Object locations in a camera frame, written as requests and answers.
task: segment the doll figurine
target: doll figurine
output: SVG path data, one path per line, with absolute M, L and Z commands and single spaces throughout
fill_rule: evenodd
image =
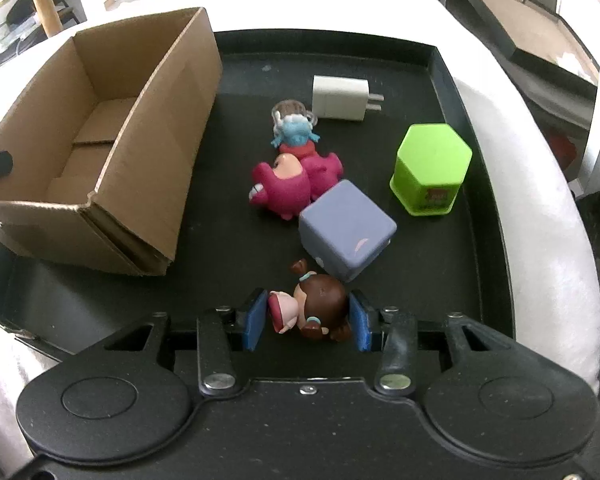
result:
M 278 155 L 273 167 L 261 162 L 251 172 L 254 186 L 249 202 L 266 206 L 284 220 L 298 216 L 311 203 L 311 183 L 300 161 L 291 153 Z
M 347 321 L 349 300 L 344 286 L 333 276 L 307 271 L 305 259 L 291 267 L 300 276 L 293 296 L 269 293 L 269 313 L 279 334 L 295 325 L 304 337 L 344 341 L 351 336 Z
M 289 150 L 302 148 L 309 141 L 317 142 L 320 139 L 320 136 L 312 132 L 314 126 L 304 115 L 291 114 L 282 119 L 280 112 L 276 111 L 274 118 L 276 125 L 273 128 L 274 139 L 271 141 L 274 148 L 279 148 L 284 144 L 285 147 L 282 150 L 291 153 Z

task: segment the pink toy figure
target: pink toy figure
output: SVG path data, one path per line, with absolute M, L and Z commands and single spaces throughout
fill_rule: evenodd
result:
M 275 292 L 272 290 L 269 293 L 269 313 L 273 321 L 273 329 L 283 334 L 290 328 L 293 328 L 298 322 L 300 309 L 298 301 L 293 296 L 286 292 Z
M 328 190 L 335 186 L 342 177 L 342 163 L 335 153 L 327 156 L 306 156 L 300 161 L 309 175 L 311 183 L 311 200 L 318 200 Z
M 283 220 L 298 216 L 311 203 L 309 176 L 300 161 L 291 153 L 278 155 L 273 167 L 261 162 L 251 172 L 255 186 L 249 202 L 266 206 Z
M 304 146 L 289 146 L 284 142 L 280 144 L 280 153 L 291 153 L 295 155 L 298 160 L 302 160 L 306 156 L 317 155 L 315 151 L 315 144 L 312 140 L 308 140 Z

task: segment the green hexagonal box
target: green hexagonal box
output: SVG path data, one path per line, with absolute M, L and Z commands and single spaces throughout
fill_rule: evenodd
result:
M 472 151 L 448 124 L 412 124 L 404 136 L 389 186 L 414 216 L 451 211 Z

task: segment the toy figure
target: toy figure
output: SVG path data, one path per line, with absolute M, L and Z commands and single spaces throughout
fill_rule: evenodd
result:
M 249 202 L 266 206 L 284 220 L 298 216 L 311 203 L 311 184 L 300 161 L 290 153 L 279 155 L 273 167 L 261 162 L 251 172 L 254 186 Z
M 273 127 L 274 139 L 271 141 L 274 148 L 286 144 L 288 148 L 299 148 L 309 140 L 317 142 L 320 136 L 312 132 L 313 125 L 307 117 L 301 114 L 291 114 L 280 117 L 280 112 L 275 112 L 276 125 Z
M 311 183 L 311 200 L 318 200 L 342 177 L 342 163 L 335 153 L 306 156 L 300 161 Z
M 347 321 L 349 301 L 344 286 L 333 276 L 307 271 L 305 259 L 291 267 L 300 276 L 293 297 L 286 292 L 269 293 L 269 313 L 279 334 L 298 325 L 310 339 L 344 341 L 351 336 Z
M 308 140 L 304 146 L 296 146 L 294 148 L 283 142 L 280 144 L 280 153 L 291 153 L 291 155 L 294 155 L 298 160 L 303 160 L 306 156 L 318 154 L 318 152 L 315 151 L 315 144 L 312 140 Z
M 271 118 L 273 119 L 274 128 L 277 123 L 277 113 L 280 114 L 280 117 L 286 117 L 291 114 L 304 115 L 307 119 L 309 119 L 311 126 L 315 126 L 318 123 L 318 117 L 316 117 L 312 111 L 307 110 L 300 101 L 295 99 L 285 99 L 284 101 L 280 101 L 271 109 Z

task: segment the purple cube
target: purple cube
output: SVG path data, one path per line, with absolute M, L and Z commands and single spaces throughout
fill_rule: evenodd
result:
M 349 180 L 300 213 L 300 241 L 331 276 L 350 282 L 387 247 L 396 225 Z

